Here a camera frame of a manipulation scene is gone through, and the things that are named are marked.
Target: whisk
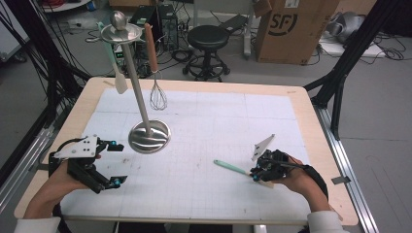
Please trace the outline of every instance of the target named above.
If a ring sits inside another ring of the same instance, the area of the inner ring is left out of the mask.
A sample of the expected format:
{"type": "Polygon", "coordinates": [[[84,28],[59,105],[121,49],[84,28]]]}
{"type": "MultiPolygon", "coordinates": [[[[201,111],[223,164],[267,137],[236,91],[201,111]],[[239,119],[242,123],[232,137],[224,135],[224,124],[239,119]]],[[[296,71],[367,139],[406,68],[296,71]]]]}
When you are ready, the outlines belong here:
{"type": "Polygon", "coordinates": [[[145,23],[146,43],[149,55],[149,64],[151,65],[152,73],[154,74],[154,86],[151,91],[151,107],[154,110],[164,110],[167,108],[167,97],[164,91],[157,83],[156,74],[160,74],[160,78],[163,79],[161,72],[157,69],[157,59],[155,56],[155,43],[152,34],[152,28],[148,23],[145,23]]]}
{"type": "Polygon", "coordinates": [[[157,79],[155,76],[157,73],[160,74],[160,79],[163,79],[160,71],[156,71],[154,73],[154,86],[151,91],[151,107],[154,110],[164,110],[167,108],[167,97],[164,91],[157,84],[157,79]]]}

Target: round metal base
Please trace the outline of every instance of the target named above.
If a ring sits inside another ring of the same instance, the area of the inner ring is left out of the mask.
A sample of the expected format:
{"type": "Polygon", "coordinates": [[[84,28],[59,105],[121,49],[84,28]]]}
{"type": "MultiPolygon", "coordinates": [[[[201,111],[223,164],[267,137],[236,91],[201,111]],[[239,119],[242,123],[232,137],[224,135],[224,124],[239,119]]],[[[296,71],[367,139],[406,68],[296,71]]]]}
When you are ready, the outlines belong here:
{"type": "Polygon", "coordinates": [[[164,122],[153,119],[149,120],[152,132],[146,133],[144,122],[133,126],[130,130],[128,143],[140,153],[153,153],[162,150],[170,141],[170,128],[164,122]]]}

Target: sf logo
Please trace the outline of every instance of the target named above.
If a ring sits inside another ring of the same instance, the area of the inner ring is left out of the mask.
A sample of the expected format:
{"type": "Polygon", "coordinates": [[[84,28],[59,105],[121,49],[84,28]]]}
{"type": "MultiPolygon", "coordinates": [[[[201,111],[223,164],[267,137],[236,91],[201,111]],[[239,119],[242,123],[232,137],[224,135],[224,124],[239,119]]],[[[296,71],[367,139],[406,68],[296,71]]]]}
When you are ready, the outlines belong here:
{"type": "Polygon", "coordinates": [[[272,36],[285,36],[293,30],[296,22],[297,14],[283,16],[275,14],[272,17],[272,25],[270,25],[268,33],[272,36]]]}

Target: floor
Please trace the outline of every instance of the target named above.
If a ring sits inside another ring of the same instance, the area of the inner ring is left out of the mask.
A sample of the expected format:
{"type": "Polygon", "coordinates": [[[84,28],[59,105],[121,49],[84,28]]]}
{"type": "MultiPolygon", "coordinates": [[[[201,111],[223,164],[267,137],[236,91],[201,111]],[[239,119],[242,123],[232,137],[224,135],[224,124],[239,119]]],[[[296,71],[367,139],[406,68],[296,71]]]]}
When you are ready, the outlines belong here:
{"type": "MultiPolygon", "coordinates": [[[[61,17],[75,16],[84,10],[69,11],[61,17]]],[[[107,20],[109,10],[93,13],[99,20],[107,20]]],[[[207,20],[216,20],[208,13],[207,20]]],[[[70,51],[93,75],[112,72],[109,59],[100,43],[86,43],[87,30],[66,33],[70,51]]],[[[405,58],[412,57],[412,39],[399,38],[406,46],[405,58]]],[[[395,40],[384,40],[384,47],[401,50],[395,40]]],[[[230,38],[229,44],[220,50],[222,60],[231,73],[223,77],[225,83],[258,83],[278,85],[306,85],[327,74],[338,58],[326,54],[312,57],[309,66],[257,63],[254,52],[247,60],[242,55],[243,39],[230,38]]],[[[159,63],[169,60],[165,53],[159,63]]],[[[412,185],[409,168],[412,166],[410,151],[412,142],[412,61],[379,58],[373,64],[358,62],[350,73],[344,89],[340,119],[340,137],[358,178],[363,195],[380,232],[409,232],[412,229],[412,185]]],[[[166,80],[191,82],[182,74],[184,64],[175,61],[159,65],[166,80]]],[[[0,165],[13,152],[20,139],[46,106],[46,96],[30,61],[8,62],[0,67],[0,165]]],[[[16,219],[13,216],[22,192],[30,182],[29,173],[13,198],[0,215],[4,232],[13,232],[16,219]]],[[[69,222],[73,232],[112,232],[112,222],[69,222]]],[[[251,232],[250,226],[236,226],[234,232],[251,232]]],[[[351,232],[363,232],[361,226],[345,226],[351,232]]],[[[186,232],[184,224],[172,224],[170,232],[186,232]]],[[[289,229],[269,227],[268,232],[291,232],[289,229]]]]}

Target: black stool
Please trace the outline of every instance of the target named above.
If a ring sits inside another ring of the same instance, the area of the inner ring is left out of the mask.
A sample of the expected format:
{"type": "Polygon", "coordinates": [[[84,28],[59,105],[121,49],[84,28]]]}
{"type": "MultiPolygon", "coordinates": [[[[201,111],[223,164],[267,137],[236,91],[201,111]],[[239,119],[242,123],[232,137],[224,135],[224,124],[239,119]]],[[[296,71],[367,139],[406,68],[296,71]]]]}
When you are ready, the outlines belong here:
{"type": "Polygon", "coordinates": [[[229,39],[229,34],[218,26],[201,25],[194,27],[188,33],[188,42],[195,49],[204,51],[203,55],[192,58],[188,65],[183,68],[183,73],[186,75],[189,72],[195,76],[194,80],[198,78],[207,81],[209,79],[218,78],[219,82],[222,82],[221,74],[228,75],[230,69],[227,65],[218,57],[217,50],[223,48],[229,39]],[[199,58],[203,57],[203,62],[197,63],[199,58]],[[212,58],[218,61],[217,64],[211,64],[212,58]]]}

